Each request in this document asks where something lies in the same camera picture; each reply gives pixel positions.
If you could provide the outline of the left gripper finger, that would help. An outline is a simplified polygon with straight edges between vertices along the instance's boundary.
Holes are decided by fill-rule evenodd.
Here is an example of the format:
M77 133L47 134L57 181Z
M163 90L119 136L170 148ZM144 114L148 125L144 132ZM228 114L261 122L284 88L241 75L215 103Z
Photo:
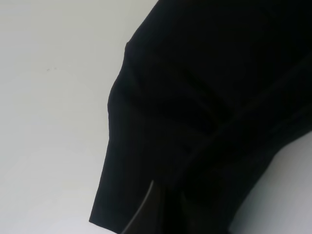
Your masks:
M160 234L166 189L154 181L122 234Z

